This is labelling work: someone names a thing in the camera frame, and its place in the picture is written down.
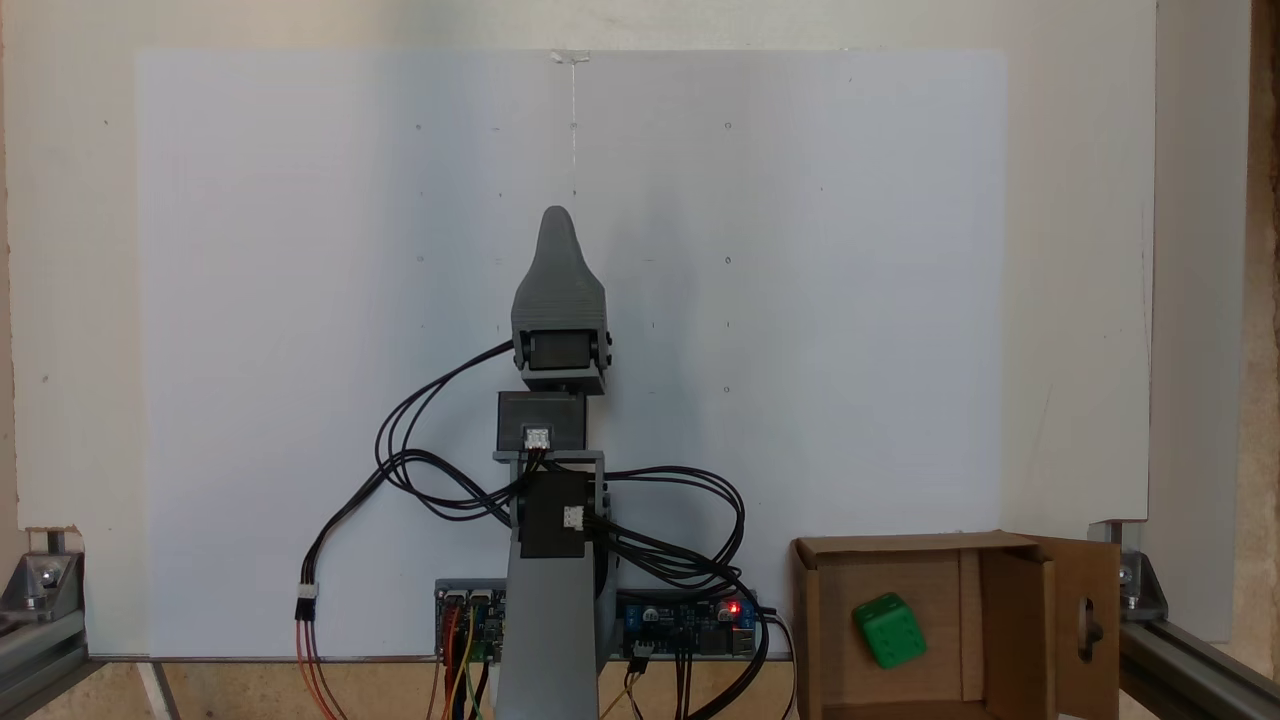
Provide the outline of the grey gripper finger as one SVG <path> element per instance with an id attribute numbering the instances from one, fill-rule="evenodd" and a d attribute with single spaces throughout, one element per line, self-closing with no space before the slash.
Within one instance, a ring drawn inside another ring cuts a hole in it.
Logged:
<path id="1" fill-rule="evenodd" d="M 515 331 L 603 331 L 603 283 L 586 263 L 573 220 L 563 206 L 549 206 L 538 232 L 531 265 L 511 309 Z"/>

